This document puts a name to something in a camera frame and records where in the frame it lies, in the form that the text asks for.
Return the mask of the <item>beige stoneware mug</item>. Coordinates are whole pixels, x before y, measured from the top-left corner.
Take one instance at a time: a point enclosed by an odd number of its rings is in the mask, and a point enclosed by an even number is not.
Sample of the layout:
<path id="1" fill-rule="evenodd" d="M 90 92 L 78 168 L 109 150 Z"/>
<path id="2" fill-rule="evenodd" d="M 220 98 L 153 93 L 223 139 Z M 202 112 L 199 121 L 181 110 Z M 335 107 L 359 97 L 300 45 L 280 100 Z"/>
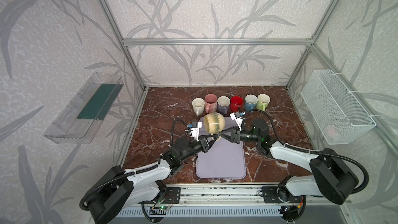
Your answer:
<path id="1" fill-rule="evenodd" d="M 226 125 L 225 118 L 220 113 L 210 113 L 204 116 L 205 130 L 209 134 L 219 134 Z"/>

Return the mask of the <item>lavender mug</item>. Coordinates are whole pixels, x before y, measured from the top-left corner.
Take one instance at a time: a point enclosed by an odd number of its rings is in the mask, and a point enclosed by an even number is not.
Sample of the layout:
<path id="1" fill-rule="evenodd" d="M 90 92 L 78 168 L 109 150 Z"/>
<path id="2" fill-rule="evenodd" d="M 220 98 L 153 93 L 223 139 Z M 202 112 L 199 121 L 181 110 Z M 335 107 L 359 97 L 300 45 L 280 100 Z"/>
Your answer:
<path id="1" fill-rule="evenodd" d="M 227 96 L 220 96 L 217 100 L 217 111 L 222 115 L 227 115 L 230 109 L 231 100 Z"/>

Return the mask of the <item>red mug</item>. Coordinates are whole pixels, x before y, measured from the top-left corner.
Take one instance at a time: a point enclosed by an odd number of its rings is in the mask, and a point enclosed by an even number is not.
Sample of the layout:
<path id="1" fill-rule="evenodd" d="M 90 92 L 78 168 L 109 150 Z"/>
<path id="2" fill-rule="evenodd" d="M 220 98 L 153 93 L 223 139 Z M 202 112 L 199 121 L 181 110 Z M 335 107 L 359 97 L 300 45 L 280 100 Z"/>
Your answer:
<path id="1" fill-rule="evenodd" d="M 244 100 L 243 100 L 242 97 L 237 96 L 237 95 L 233 96 L 233 97 L 231 98 L 231 103 L 230 103 L 230 110 L 231 110 L 231 112 L 232 112 L 232 113 L 234 113 L 234 112 L 240 112 L 241 109 L 242 109 L 242 107 L 243 107 L 243 104 L 244 104 Z"/>

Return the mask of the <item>light green mug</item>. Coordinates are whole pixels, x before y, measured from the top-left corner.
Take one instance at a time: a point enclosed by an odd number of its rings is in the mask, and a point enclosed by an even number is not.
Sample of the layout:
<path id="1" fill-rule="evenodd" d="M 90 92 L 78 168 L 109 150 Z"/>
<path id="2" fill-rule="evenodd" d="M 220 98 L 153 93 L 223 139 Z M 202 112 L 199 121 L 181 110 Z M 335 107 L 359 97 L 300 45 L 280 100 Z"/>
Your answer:
<path id="1" fill-rule="evenodd" d="M 257 99 L 256 109 L 265 111 L 271 101 L 270 97 L 267 94 L 259 94 Z"/>

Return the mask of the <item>blue mug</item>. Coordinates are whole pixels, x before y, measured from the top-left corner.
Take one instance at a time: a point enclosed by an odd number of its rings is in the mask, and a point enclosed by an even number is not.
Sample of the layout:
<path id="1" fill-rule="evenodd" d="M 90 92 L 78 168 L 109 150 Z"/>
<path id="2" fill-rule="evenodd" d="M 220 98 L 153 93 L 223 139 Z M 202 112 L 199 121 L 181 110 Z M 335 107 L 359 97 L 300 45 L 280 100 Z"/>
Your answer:
<path id="1" fill-rule="evenodd" d="M 246 95 L 245 110 L 249 111 L 249 110 L 256 108 L 257 103 L 258 103 L 258 98 L 256 95 L 253 95 L 253 94 Z"/>

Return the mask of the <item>white mug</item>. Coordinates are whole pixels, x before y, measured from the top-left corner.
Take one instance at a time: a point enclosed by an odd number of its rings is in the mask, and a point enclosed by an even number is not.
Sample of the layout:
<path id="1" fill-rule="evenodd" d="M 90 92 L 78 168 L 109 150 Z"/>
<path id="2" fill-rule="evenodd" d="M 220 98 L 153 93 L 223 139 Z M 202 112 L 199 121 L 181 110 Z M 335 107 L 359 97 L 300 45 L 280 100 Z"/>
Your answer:
<path id="1" fill-rule="evenodd" d="M 192 107 L 197 116 L 202 115 L 205 111 L 205 101 L 197 97 L 192 101 Z"/>

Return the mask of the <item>pink patterned mug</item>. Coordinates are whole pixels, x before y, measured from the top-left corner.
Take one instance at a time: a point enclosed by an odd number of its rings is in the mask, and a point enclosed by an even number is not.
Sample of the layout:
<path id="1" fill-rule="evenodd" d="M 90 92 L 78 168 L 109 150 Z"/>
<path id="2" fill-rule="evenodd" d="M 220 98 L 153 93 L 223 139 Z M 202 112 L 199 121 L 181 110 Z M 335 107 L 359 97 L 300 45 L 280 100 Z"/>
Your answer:
<path id="1" fill-rule="evenodd" d="M 205 96 L 205 112 L 207 114 L 214 113 L 217 110 L 218 97 L 215 94 L 207 94 Z"/>

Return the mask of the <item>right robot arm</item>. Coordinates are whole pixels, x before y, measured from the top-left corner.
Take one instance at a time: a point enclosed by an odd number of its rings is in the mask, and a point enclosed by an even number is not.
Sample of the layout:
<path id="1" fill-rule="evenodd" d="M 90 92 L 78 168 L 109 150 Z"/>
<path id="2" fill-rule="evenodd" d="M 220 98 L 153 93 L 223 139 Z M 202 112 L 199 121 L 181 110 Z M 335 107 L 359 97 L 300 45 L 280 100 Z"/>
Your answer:
<path id="1" fill-rule="evenodd" d="M 310 176 L 288 176 L 278 184 L 279 199 L 289 202 L 291 197 L 324 197 L 342 205 L 348 196 L 366 188 L 369 174 L 357 161 L 338 155 L 332 149 L 308 150 L 271 138 L 264 119 L 255 119 L 250 130 L 231 127 L 220 136 L 231 143 L 255 142 L 257 150 L 266 157 L 283 160 L 301 167 Z"/>

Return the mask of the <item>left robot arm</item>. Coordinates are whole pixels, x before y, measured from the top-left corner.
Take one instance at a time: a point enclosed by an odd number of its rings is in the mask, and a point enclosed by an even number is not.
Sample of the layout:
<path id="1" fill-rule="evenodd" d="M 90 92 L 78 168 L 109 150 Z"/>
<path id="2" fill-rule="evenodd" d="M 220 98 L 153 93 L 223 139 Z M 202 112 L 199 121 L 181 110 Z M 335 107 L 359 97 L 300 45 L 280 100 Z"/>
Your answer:
<path id="1" fill-rule="evenodd" d="M 190 142 L 182 136 L 157 162 L 126 170 L 115 166 L 85 193 L 79 207 L 90 212 L 95 223 L 107 224 L 127 203 L 154 200 L 165 188 L 163 180 L 177 174 L 187 159 L 200 152 L 208 152 L 218 139 L 220 136 L 217 134 L 207 134 Z"/>

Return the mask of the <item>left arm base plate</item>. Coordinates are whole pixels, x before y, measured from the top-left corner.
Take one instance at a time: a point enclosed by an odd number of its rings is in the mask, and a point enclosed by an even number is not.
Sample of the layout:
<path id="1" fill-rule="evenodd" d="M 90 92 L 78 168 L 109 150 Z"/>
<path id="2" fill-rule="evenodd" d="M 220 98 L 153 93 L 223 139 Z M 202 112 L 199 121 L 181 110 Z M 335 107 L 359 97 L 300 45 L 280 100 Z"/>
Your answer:
<path id="1" fill-rule="evenodd" d="M 155 200 L 158 204 L 178 204 L 181 197 L 180 187 L 166 187 L 160 190 Z"/>

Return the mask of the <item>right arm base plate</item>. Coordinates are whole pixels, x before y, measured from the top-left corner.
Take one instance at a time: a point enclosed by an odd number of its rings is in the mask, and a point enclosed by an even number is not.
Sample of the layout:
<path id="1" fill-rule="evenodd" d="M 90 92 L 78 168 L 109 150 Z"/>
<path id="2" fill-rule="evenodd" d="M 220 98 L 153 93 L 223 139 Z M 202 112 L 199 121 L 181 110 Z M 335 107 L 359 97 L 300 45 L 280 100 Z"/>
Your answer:
<path id="1" fill-rule="evenodd" d="M 299 205 L 303 200 L 302 196 L 293 196 L 285 187 L 277 186 L 262 187 L 258 195 L 265 203 Z"/>

